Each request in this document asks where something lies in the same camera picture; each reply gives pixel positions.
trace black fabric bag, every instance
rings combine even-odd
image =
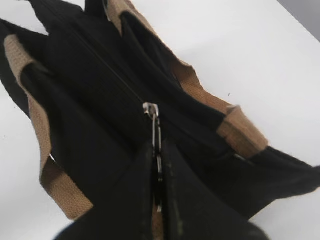
[[[49,34],[1,20],[0,74],[33,122],[42,185],[70,210],[52,190],[51,153],[59,174],[83,193],[74,202],[89,200],[66,213],[83,216],[57,239],[265,240],[249,218],[275,199],[319,187],[318,168],[269,146],[244,156],[218,134],[239,109],[221,112],[191,94],[172,69],[173,54],[129,10],[118,16],[119,32],[104,14],[119,2],[87,0],[84,12],[60,0],[30,3]],[[155,103],[160,117],[149,119],[144,103]],[[152,142],[159,119],[161,140]]]

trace tan strap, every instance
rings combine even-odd
[[[245,116],[239,106],[227,108],[227,116],[217,133],[244,158],[251,158],[268,146],[268,140]]]
[[[4,40],[5,54],[17,83],[28,97],[30,119],[40,145],[40,182],[69,219],[76,219],[93,205],[71,178],[50,158],[52,150],[49,118],[42,106],[21,83],[23,69],[36,61],[25,51],[16,35]]]
[[[106,13],[122,35],[120,16],[128,12],[135,16],[140,23],[152,33],[164,46],[171,70],[179,80],[183,90],[199,102],[212,107],[226,115],[217,133],[242,157],[250,158],[263,151],[268,141],[257,130],[251,121],[243,114],[240,107],[233,107],[229,103],[209,94],[201,86],[197,74],[192,66],[179,60],[174,53],[161,41],[149,22],[136,10],[129,0],[108,0]]]

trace zipper slider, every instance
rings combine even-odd
[[[161,159],[161,127],[160,112],[157,104],[145,102],[143,104],[144,114],[148,115],[152,120],[152,182],[154,203],[157,206],[157,213],[162,212],[162,191],[163,191],[163,163]]]

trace bag handle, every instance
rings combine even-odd
[[[152,33],[163,44],[167,52],[171,71],[180,82],[183,90],[199,102],[212,107],[226,115],[217,129],[217,134],[225,139],[229,146],[241,157],[251,158],[265,150],[268,140],[255,125],[245,116],[239,106],[211,95],[200,84],[195,69],[178,59],[175,54],[161,41],[149,22],[142,16],[129,0],[103,0],[106,13],[119,33],[122,35],[121,15],[128,12],[135,16],[147,31]]]

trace black tote bag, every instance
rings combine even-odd
[[[59,239],[150,239],[160,217],[167,239],[265,239],[248,218],[319,186],[317,168],[267,147],[239,107],[208,95],[128,1],[104,4],[113,23],[88,7],[30,2],[49,36],[2,21],[1,80],[30,109],[42,185],[70,218],[94,204]],[[144,102],[159,106],[163,140],[164,208],[153,218]]]

